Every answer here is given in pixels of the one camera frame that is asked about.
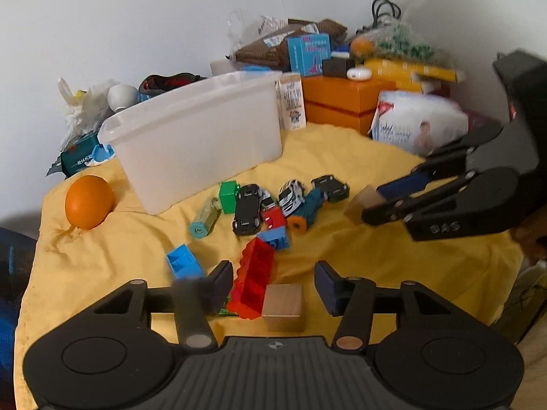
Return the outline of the green patterned arch block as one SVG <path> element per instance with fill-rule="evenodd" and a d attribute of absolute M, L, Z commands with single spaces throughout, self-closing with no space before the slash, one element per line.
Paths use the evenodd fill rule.
<path fill-rule="evenodd" d="M 231 311 L 227 310 L 226 308 L 222 307 L 219 310 L 218 315 L 219 316 L 237 316 L 237 313 L 231 312 Z"/>

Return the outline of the wooden cube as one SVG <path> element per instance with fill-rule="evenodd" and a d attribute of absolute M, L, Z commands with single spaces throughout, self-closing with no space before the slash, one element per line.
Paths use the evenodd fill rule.
<path fill-rule="evenodd" d="M 266 288 L 262 318 L 269 331 L 303 332 L 305 305 L 303 289 L 298 284 L 270 284 Z"/>
<path fill-rule="evenodd" d="M 362 211 L 371 207 L 382 205 L 386 199 L 372 186 L 367 185 L 350 200 L 344 211 L 344 215 L 354 225 L 362 223 Z"/>

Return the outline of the blue tray block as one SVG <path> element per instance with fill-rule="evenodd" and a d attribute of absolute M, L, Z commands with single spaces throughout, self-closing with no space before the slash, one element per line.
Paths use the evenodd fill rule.
<path fill-rule="evenodd" d="M 176 279 L 205 277 L 204 269 L 185 244 L 167 253 L 166 257 Z"/>

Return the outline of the long red building block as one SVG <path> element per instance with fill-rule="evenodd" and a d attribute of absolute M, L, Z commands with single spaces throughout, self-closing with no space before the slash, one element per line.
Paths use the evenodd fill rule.
<path fill-rule="evenodd" d="M 226 309 L 243 319 L 262 315 L 267 286 L 272 278 L 275 249 L 260 238 L 252 239 L 244 248 L 237 276 Z"/>

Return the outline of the small blue duplo brick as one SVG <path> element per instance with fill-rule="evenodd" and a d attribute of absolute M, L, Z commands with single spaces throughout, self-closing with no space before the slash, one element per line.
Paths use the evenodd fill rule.
<path fill-rule="evenodd" d="M 286 226 L 261 231 L 257 237 L 272 246 L 275 251 L 282 251 L 290 247 Z"/>

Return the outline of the white baby wipes pack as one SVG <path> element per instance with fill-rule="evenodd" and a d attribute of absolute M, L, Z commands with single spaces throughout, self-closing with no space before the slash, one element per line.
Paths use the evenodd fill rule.
<path fill-rule="evenodd" d="M 468 116 L 451 99 L 404 91 L 378 95 L 371 125 L 377 142 L 427 156 L 467 132 Z"/>

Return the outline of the dark green toy car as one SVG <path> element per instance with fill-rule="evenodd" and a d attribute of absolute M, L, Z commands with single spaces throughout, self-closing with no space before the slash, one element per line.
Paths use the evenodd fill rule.
<path fill-rule="evenodd" d="M 330 203 L 337 203 L 349 197 L 349 185 L 338 180 L 334 175 L 323 175 L 312 179 L 314 189 L 319 189 L 323 198 Z"/>

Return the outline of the teal orange toy vehicle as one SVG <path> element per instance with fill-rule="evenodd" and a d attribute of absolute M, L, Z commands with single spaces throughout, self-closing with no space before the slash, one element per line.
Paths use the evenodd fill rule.
<path fill-rule="evenodd" d="M 322 206 L 322 191 L 319 188 L 310 190 L 305 202 L 286 219 L 288 228 L 294 233 L 305 234 L 314 224 L 317 212 Z"/>

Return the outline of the black toy car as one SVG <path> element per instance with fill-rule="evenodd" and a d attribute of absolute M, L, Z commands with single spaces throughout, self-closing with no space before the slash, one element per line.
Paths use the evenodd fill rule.
<path fill-rule="evenodd" d="M 237 236 L 248 236 L 259 232 L 262 224 L 261 190 L 257 184 L 241 186 L 236 196 L 236 210 L 232 223 Z"/>

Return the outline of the yellow flat boxes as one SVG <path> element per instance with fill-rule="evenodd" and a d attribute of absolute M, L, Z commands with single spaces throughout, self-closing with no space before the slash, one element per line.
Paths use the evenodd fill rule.
<path fill-rule="evenodd" d="M 465 72 L 445 69 L 433 65 L 411 63 L 401 60 L 371 58 L 364 63 L 378 80 L 393 82 L 397 90 L 431 94 L 439 91 L 443 84 L 461 83 Z"/>

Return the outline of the yellow cloth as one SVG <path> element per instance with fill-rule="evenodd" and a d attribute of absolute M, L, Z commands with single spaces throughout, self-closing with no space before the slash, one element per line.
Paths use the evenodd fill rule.
<path fill-rule="evenodd" d="M 310 183 L 331 174 L 353 193 L 407 174 L 418 158 L 353 129 L 309 124 L 284 132 L 283 154 L 275 161 L 237 175 L 240 184 L 255 183 L 276 193 L 288 180 Z M 22 374 L 24 354 L 38 338 L 117 287 L 134 278 L 152 287 L 172 282 L 166 255 L 186 245 L 205 270 L 218 262 L 240 260 L 246 239 L 221 215 L 211 234 L 196 240 L 188 231 L 209 188 L 163 213 L 147 215 L 121 168 L 112 159 L 94 168 L 116 194 L 117 205 L 91 231 L 69 225 L 64 204 L 69 183 L 62 182 L 43 199 L 39 238 L 30 282 L 15 333 L 14 383 L 19 409 L 35 407 Z M 523 260 L 507 233 L 465 239 L 416 242 L 400 222 L 381 227 L 354 224 L 346 204 L 326 203 L 310 230 L 292 235 L 288 249 L 275 255 L 272 281 L 301 285 L 306 333 L 331 339 L 338 321 L 329 316 L 313 285 L 313 268 L 324 260 L 345 277 L 365 277 L 396 288 L 414 279 L 484 323 L 502 313 Z"/>

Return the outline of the white police toy car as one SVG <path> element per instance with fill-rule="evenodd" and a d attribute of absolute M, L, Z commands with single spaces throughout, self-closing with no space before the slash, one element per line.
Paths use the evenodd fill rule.
<path fill-rule="evenodd" d="M 278 202 L 287 218 L 305 203 L 305 186 L 299 180 L 287 181 L 279 190 Z"/>

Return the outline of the green square block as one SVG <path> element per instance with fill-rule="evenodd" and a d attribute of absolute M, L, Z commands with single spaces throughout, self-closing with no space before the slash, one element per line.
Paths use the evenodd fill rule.
<path fill-rule="evenodd" d="M 235 180 L 227 180 L 220 184 L 218 197 L 224 214 L 233 214 L 237 206 L 239 184 Z"/>

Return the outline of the white plastic bin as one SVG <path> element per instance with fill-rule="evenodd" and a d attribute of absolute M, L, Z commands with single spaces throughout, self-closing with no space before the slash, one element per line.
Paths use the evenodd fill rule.
<path fill-rule="evenodd" d="M 98 132 L 149 215 L 279 158 L 279 71 L 237 71 L 129 107 Z"/>

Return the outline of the blue dinosaur box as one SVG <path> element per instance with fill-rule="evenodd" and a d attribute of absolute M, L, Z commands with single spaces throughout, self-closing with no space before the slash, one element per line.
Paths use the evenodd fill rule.
<path fill-rule="evenodd" d="M 288 38 L 290 69 L 302 77 L 323 74 L 323 60 L 330 59 L 330 37 L 327 33 Z"/>

